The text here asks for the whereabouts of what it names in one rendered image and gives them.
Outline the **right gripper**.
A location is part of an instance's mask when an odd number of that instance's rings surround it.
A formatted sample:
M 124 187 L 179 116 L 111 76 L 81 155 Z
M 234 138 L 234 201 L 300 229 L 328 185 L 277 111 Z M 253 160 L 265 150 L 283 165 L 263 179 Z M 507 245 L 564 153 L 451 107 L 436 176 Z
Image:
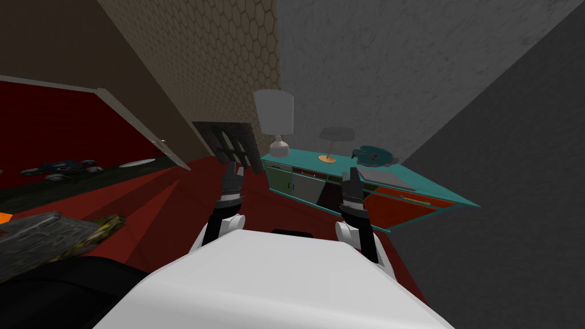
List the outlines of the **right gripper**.
M 356 167 L 350 168 L 350 174 L 342 175 L 342 203 L 340 211 L 343 216 L 351 215 L 358 218 L 369 219 L 369 213 L 363 205 L 363 182 Z

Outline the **dark low table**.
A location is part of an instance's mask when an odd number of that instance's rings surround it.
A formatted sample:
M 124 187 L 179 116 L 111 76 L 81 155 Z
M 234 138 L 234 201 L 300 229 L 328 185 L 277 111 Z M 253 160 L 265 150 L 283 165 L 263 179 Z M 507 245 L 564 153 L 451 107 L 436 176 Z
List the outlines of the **dark low table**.
M 108 167 L 100 174 L 74 175 L 64 182 L 53 183 L 43 179 L 5 188 L 0 190 L 0 212 L 17 214 L 175 166 L 168 157 L 159 157 L 139 166 Z

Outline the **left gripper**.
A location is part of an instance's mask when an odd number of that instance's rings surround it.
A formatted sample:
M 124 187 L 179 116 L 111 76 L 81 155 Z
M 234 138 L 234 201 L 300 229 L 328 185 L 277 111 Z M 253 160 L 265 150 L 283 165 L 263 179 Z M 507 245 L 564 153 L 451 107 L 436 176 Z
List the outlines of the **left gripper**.
M 215 209 L 240 206 L 241 189 L 244 182 L 244 167 L 237 169 L 237 162 L 230 161 L 226 168 L 226 178 L 222 182 L 222 194 L 215 202 Z

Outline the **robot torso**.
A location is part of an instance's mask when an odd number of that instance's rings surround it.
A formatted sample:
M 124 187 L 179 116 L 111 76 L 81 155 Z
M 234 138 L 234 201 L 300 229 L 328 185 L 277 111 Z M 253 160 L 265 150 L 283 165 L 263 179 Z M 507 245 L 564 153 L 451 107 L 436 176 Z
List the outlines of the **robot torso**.
M 235 230 L 157 269 L 94 329 L 454 329 L 350 245 Z

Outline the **grey stone-textured block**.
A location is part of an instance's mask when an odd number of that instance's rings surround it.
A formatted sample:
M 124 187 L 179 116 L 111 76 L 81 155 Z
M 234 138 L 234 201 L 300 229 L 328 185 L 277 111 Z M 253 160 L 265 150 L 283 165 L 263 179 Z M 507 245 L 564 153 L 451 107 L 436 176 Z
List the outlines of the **grey stone-textured block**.
M 92 221 L 58 211 L 0 224 L 0 283 L 43 264 L 86 254 L 126 224 L 114 214 Z

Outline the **teal sideboard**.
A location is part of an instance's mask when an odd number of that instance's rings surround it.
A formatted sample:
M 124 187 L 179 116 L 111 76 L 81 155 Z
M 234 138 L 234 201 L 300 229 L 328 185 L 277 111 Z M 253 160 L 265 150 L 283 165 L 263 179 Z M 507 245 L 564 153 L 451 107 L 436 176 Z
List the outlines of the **teal sideboard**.
M 340 215 L 342 174 L 352 167 L 363 183 L 371 225 L 390 231 L 407 223 L 462 206 L 468 199 L 401 165 L 380 147 L 360 146 L 350 156 L 290 148 L 282 139 L 294 128 L 294 97 L 274 89 L 254 93 L 263 133 L 275 137 L 262 157 L 270 190 L 322 211 Z

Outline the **dark grey lattice furniture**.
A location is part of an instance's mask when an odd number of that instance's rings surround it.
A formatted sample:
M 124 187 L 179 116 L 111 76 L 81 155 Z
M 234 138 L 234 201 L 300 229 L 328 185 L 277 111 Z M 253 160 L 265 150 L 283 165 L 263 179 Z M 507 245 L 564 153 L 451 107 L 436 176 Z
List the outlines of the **dark grey lattice furniture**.
M 193 122 L 195 130 L 221 163 L 238 161 L 254 174 L 264 172 L 250 123 Z

